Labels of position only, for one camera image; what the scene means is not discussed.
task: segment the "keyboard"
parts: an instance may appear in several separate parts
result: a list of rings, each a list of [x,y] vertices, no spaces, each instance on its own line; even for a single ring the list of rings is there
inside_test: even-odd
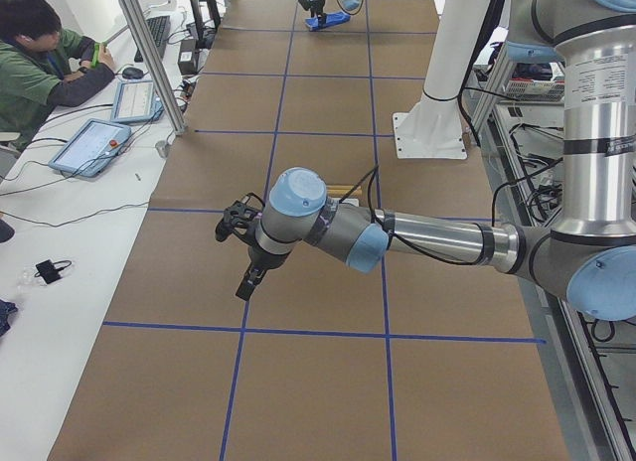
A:
[[[163,59],[163,55],[166,53],[166,45],[168,44],[168,36],[170,35],[170,16],[150,17],[146,19],[146,24],[148,24],[152,40],[157,46],[159,57]],[[135,62],[143,62],[139,49],[137,49],[135,54]]]

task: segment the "white column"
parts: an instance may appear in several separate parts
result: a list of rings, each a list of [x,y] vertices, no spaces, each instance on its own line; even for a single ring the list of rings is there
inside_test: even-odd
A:
[[[446,0],[424,83],[434,98],[457,96],[490,0]],[[422,93],[409,113],[394,114],[399,158],[465,159],[456,99]]]

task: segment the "tablet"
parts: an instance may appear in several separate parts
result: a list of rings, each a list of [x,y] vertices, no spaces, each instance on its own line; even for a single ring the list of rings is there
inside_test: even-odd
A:
[[[110,121],[130,124],[156,120],[162,110],[152,80],[121,81],[117,85]]]
[[[121,152],[131,133],[127,125],[92,118],[49,161],[49,167],[71,176],[94,177]]]

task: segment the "floor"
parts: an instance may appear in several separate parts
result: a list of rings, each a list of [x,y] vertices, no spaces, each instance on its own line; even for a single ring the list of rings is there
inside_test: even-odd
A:
[[[50,459],[569,459],[514,278],[399,253],[364,275],[299,244],[234,297],[246,248],[215,225],[289,167],[347,185],[380,164],[380,206],[489,219],[477,148],[396,157],[433,2],[367,0],[320,33],[304,17],[233,1]]]

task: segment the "black hair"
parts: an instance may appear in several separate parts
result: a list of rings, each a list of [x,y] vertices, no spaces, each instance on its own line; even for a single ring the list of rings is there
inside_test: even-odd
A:
[[[0,0],[0,38],[38,39],[62,28],[60,16],[45,0]]]

